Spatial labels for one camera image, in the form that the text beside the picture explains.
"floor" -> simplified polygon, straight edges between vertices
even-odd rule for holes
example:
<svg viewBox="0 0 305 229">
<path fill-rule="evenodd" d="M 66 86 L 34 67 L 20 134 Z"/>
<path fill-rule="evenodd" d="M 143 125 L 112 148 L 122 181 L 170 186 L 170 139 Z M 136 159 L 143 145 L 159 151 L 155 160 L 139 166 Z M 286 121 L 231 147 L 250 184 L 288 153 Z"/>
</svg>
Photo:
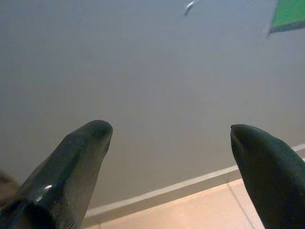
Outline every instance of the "floor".
<svg viewBox="0 0 305 229">
<path fill-rule="evenodd" d="M 87 229 L 263 229 L 241 179 Z"/>
</svg>

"wall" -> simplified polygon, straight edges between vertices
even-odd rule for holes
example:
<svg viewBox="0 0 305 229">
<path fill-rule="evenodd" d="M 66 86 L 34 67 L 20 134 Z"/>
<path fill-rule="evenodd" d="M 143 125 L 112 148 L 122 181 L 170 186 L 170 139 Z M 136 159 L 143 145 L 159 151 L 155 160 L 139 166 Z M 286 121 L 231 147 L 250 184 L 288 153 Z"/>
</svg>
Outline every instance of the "wall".
<svg viewBox="0 0 305 229">
<path fill-rule="evenodd" d="M 20 182 L 69 132 L 114 128 L 90 207 L 235 164 L 230 125 L 305 134 L 305 30 L 264 30 L 276 1 L 5 0 L 0 168 Z"/>
</svg>

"green object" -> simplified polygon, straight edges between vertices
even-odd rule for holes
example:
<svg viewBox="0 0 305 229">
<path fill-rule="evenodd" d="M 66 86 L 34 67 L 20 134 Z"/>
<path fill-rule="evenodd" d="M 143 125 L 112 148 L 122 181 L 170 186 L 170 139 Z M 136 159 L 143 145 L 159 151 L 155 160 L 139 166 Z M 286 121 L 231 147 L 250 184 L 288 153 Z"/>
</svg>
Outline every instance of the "green object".
<svg viewBox="0 0 305 229">
<path fill-rule="evenodd" d="M 305 28 L 305 0 L 279 0 L 270 33 Z"/>
</svg>

